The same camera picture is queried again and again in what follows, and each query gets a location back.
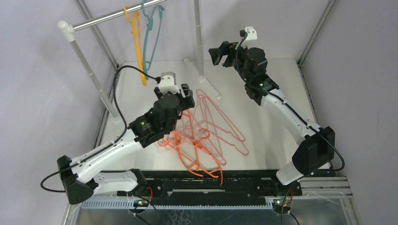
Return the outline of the teal plastic hanger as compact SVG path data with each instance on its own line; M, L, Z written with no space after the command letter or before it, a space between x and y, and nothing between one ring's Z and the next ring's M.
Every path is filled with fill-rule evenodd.
M144 7L146 3L147 0L141 2L142 13L147 20L142 55L144 72L148 72L151 68L160 37L163 12L165 11L165 8L158 4L154 6L150 13L147 13Z

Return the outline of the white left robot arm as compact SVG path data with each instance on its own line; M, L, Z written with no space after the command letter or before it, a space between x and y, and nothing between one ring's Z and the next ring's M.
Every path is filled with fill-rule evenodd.
M142 195L147 183L139 169L104 172L112 163L162 139L175 130L183 111L193 108L193 91L184 83L176 93L154 89L158 100L144 115L126 126L120 137L79 157L57 159L60 179L69 204L82 203L93 195L124 191Z

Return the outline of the yellow plastic hanger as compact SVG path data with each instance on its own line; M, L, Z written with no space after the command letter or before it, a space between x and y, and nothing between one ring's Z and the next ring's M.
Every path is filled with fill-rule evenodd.
M138 11L133 11L131 16L127 12L127 6L123 6L123 12L126 17L127 22L131 25L131 34L133 37L133 43L137 58L138 69L140 72L141 82L144 86L147 85L146 76L144 75L143 71L143 54L142 54L142 45L141 45L141 35L140 35L140 14Z

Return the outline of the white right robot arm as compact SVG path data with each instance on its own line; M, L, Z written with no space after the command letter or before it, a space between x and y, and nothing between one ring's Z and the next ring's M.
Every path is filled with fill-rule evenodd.
M276 179L271 182L275 194L284 195L292 182L310 175L334 158L334 130L322 128L287 99L267 74L268 60L264 50L224 41L208 52L215 66L223 56L227 57L223 67L233 67L237 71L249 98L276 116L298 145L291 161L276 172Z

